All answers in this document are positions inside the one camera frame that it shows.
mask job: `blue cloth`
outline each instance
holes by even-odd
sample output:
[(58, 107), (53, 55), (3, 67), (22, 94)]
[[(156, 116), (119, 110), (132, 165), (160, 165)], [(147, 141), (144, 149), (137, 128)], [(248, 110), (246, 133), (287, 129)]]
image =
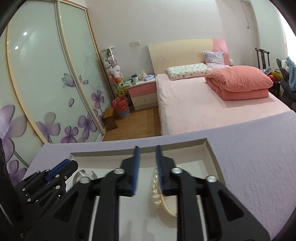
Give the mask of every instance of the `blue cloth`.
[(290, 57), (287, 57), (286, 60), (289, 66), (289, 86), (292, 91), (296, 91), (296, 65)]

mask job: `pink drawer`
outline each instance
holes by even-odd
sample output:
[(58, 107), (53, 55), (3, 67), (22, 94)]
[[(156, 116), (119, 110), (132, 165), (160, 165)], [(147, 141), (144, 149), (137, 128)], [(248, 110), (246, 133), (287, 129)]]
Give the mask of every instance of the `pink drawer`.
[(134, 98), (142, 95), (156, 93), (156, 85), (155, 82), (153, 82), (129, 88), (128, 91), (130, 93), (131, 98)]

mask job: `nightstand drawer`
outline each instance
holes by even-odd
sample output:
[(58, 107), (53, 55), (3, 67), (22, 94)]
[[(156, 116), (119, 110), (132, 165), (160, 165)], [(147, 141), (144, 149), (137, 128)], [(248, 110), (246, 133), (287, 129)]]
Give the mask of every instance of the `nightstand drawer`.
[(140, 97), (143, 95), (156, 93), (156, 85), (155, 85), (155, 82), (153, 82), (153, 83), (149, 83), (149, 84), (135, 86), (135, 87), (129, 88), (128, 92), (129, 92), (131, 98)]
[(146, 106), (146, 108), (149, 108), (149, 107), (158, 105), (156, 93), (137, 96), (137, 97), (131, 98), (131, 100), (133, 102), (133, 106), (135, 110), (144, 109), (144, 108), (139, 108), (140, 106)]

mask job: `wooden stool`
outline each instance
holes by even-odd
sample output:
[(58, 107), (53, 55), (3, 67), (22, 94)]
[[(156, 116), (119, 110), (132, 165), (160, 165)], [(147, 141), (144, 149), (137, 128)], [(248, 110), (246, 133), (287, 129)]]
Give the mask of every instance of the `wooden stool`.
[(104, 113), (104, 121), (105, 121), (105, 124), (107, 125), (107, 130), (113, 130), (113, 129), (117, 129), (117, 125), (115, 123), (115, 120), (114, 120), (114, 108), (113, 107), (109, 107), (105, 110), (105, 113)]

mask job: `headboard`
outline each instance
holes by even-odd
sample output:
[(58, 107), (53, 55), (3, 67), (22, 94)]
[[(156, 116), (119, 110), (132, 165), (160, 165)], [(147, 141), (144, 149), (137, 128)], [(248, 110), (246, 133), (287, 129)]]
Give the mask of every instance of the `headboard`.
[(204, 62), (203, 51), (224, 52), (224, 62), (229, 65), (227, 46), (222, 39), (182, 39), (148, 45), (154, 74), (166, 74), (174, 66)]

